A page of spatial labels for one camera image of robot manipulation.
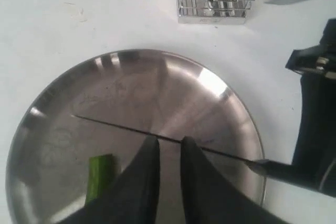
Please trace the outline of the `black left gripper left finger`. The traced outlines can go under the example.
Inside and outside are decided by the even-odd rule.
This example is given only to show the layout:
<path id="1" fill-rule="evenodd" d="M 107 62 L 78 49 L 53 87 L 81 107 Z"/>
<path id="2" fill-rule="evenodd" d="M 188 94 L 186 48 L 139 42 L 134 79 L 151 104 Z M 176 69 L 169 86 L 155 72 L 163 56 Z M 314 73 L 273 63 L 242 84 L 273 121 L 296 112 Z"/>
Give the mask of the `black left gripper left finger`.
<path id="1" fill-rule="evenodd" d="M 60 223 L 155 223 L 160 194 L 160 146 L 147 137 L 130 165 L 103 193 Z"/>

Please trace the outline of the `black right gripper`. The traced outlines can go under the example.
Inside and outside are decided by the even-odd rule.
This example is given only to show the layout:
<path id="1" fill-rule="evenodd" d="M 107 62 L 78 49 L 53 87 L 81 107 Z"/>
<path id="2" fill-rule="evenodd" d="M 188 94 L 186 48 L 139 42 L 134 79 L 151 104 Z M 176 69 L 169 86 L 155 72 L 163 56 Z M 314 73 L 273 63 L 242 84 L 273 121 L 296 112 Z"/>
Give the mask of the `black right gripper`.
<path id="1" fill-rule="evenodd" d="M 323 158 L 335 156 L 334 18 L 327 21 L 318 45 L 292 52 L 286 69 L 303 74 L 301 122 L 292 163 L 319 166 Z"/>

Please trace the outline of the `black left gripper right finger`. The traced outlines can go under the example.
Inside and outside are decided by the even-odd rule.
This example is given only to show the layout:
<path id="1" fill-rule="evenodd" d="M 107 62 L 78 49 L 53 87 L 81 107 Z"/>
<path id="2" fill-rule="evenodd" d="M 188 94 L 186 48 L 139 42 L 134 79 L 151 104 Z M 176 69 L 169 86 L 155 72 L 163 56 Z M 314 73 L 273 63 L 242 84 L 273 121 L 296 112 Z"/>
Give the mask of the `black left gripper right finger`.
<path id="1" fill-rule="evenodd" d="M 181 141 L 180 168 L 186 223 L 285 223 L 241 194 L 191 137 Z"/>

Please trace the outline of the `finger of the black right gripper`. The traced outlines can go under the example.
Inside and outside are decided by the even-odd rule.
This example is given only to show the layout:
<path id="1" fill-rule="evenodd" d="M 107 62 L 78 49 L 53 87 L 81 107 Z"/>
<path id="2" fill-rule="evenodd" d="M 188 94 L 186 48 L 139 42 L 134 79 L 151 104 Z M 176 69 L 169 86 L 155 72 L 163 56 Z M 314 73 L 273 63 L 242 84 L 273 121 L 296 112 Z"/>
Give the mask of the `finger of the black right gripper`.
<path id="1" fill-rule="evenodd" d="M 335 145 L 325 151 L 317 172 L 318 191 L 335 195 Z"/>

